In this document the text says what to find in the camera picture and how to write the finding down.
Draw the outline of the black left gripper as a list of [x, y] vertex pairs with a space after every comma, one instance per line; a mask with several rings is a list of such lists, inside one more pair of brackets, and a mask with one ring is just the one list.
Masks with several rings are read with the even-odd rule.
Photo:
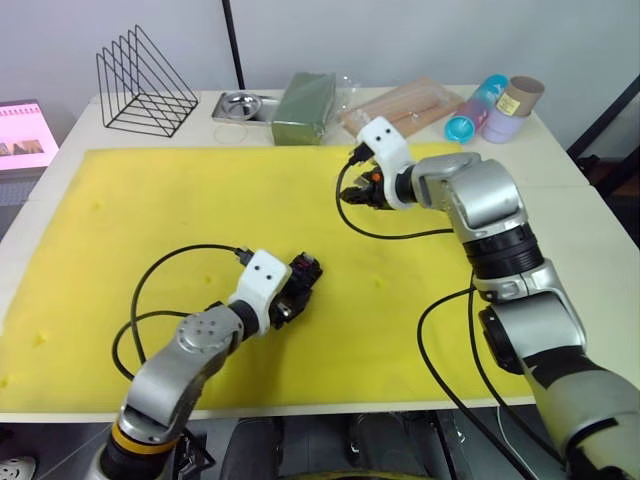
[[271, 303], [271, 326], [280, 329], [296, 318], [309, 304], [313, 289], [302, 289], [293, 279], [286, 282]]

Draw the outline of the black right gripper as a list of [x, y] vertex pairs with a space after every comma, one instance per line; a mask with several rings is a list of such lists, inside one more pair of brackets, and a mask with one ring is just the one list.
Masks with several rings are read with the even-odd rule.
[[389, 207], [384, 194], [384, 176], [379, 167], [362, 173], [356, 179], [356, 185], [343, 190], [345, 203], [372, 208]]

